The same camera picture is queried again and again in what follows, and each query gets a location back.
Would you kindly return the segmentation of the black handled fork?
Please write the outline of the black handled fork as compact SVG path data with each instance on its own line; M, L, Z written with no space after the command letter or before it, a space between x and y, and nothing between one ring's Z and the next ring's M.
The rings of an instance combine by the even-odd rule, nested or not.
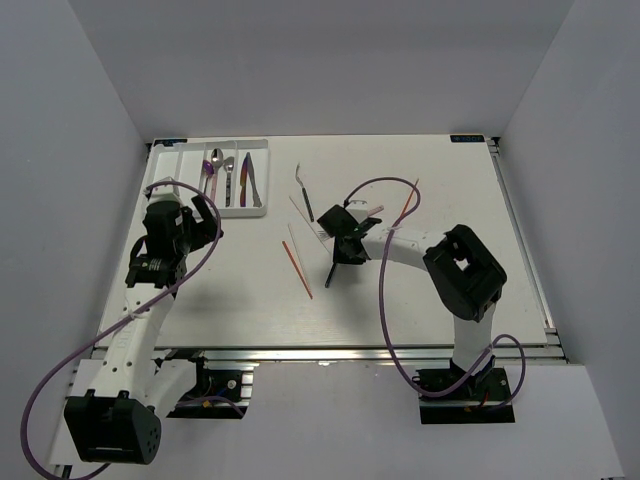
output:
M302 180L302 178L300 176L300 168L301 168L301 164L297 163L296 168L295 168L294 178L295 178L295 181L297 182L297 184L300 187L300 190L301 190L301 193L302 193L302 197L303 197L303 200L304 200L304 204L305 204L305 207L306 207L306 210L307 210L307 214L308 214L308 217L309 217L309 221L311 223L314 223L315 222L315 216L314 216L313 208L312 208L312 205L311 205L311 202L310 202L310 198L309 198L306 186L305 186L305 184L304 184L304 182L303 182L303 180Z
M337 265L338 264L335 263L335 262L332 263L332 265L330 267L330 270L328 272L328 275L326 277L325 283L324 283L324 288L326 288L326 289L330 288L332 280L333 280L333 277L334 277L336 269L337 269Z

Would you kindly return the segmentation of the pink handled fork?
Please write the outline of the pink handled fork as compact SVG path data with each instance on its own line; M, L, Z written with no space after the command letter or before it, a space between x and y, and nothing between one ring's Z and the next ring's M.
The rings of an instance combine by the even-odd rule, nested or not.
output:
M373 217L376 214L382 212L384 210L384 206L383 205L378 205L376 207L373 208L369 208L367 210L364 210L363 208L348 208L348 211L350 213L356 213L356 217L359 218L361 217L362 219L366 219L369 217ZM327 241L329 239L331 239L331 235L326 231L326 229L324 227L318 227L316 229L316 234L318 236L318 238L321 241Z

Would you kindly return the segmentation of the iridescent rainbow spoon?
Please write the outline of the iridescent rainbow spoon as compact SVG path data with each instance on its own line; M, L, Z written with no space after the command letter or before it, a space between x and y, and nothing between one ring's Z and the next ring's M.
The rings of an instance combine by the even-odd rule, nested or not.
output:
M201 187L202 187L201 191L203 193L207 192L209 181L213 177L214 173L215 173L215 169L214 169L212 163L209 160L203 160L202 161L202 176L203 176L203 180L202 180L202 185L201 185Z

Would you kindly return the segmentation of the ornate silver knife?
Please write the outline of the ornate silver knife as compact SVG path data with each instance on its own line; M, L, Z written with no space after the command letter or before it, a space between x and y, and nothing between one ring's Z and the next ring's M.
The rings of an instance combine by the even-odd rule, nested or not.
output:
M252 200L253 200L253 207L254 208L261 208L262 207L262 200L258 191L258 187L257 187L257 183L256 183L256 177L255 177L255 170L254 170L254 165L253 165L253 160L251 157L250 153L247 153L245 156L245 160L247 162L247 175L249 178L249 182L251 185L251 190L252 190Z

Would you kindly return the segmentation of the dark handled silver spoon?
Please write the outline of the dark handled silver spoon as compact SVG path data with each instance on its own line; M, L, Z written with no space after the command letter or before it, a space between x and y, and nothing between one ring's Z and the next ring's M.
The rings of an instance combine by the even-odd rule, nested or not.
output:
M225 172L225 207L229 208L231 206L233 172L235 169L235 158L233 156L225 159L223 169Z

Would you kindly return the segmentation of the iridescent rainbow knife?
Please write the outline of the iridescent rainbow knife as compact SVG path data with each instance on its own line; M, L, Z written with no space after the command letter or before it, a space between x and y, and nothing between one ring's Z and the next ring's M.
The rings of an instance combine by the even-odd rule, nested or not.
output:
M240 171L240 194L239 194L239 202L240 207L246 207L246 195L247 195L247 180L248 180L248 169L249 169L249 161L251 160L250 153L246 153Z

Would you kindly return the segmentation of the pink handled spoon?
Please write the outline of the pink handled spoon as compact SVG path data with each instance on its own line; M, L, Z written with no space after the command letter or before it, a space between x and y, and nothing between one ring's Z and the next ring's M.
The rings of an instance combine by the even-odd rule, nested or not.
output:
M215 148L212 151L211 157L210 157L210 163L213 169L213 173L211 176L211 186L210 186L210 198L212 200L214 200L216 197L218 174L219 174L219 171L223 168L224 161L225 161L225 158L224 158L223 151L220 148Z

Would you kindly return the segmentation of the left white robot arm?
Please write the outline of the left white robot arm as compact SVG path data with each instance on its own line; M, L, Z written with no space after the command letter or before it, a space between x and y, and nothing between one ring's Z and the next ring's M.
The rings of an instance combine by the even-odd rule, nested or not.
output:
M179 286L192 275L187 257L222 235L210 199L185 205L176 190L149 194L146 230L132 247L125 277L125 325L115 329L87 391L72 396L64 419L84 462L148 465L159 449L161 421L180 397L199 399L211 374L187 360L152 369L161 326Z

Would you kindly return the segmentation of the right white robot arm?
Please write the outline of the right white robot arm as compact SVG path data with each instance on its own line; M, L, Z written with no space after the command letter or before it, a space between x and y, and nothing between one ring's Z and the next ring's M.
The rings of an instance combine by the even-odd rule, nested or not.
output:
M446 232L429 232L392 226L369 215L360 201L332 206L317 223L334 240L336 264L387 259L426 271L454 320L453 390L472 399L486 389L484 370L493 360L481 354L492 340L507 274L470 227L458 224Z

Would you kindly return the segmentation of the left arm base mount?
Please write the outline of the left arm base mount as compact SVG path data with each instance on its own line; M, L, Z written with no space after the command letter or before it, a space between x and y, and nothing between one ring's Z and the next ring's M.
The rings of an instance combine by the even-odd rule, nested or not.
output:
M196 383L184 393L169 418L240 419L251 398L254 365L215 360L211 352L196 349L172 349L155 355L155 370L174 360L186 360L195 366Z

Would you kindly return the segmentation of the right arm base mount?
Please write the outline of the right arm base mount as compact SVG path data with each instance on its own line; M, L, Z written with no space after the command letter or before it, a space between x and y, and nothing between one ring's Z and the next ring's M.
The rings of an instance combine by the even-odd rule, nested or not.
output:
M456 391L439 398L419 398L422 425L513 424L510 404L499 407L511 396L504 368L493 368L478 386L470 380Z

